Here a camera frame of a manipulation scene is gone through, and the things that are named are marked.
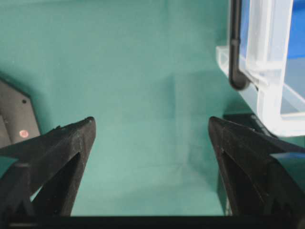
blue surface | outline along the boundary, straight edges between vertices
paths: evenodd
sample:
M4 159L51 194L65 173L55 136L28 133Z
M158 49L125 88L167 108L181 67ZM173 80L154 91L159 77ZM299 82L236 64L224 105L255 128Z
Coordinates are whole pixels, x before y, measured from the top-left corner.
M240 53L244 57L247 53L248 30L249 30L250 0L242 2L242 21L241 21L241 44ZM291 18L291 29L288 46L288 59L305 57L305 0L294 0Z
M288 59L305 57L305 0L294 0L288 46Z
M246 57L247 45L248 45L248 30L249 30L249 12L250 12L250 1L243 0L242 2L242 21L240 30L240 54Z

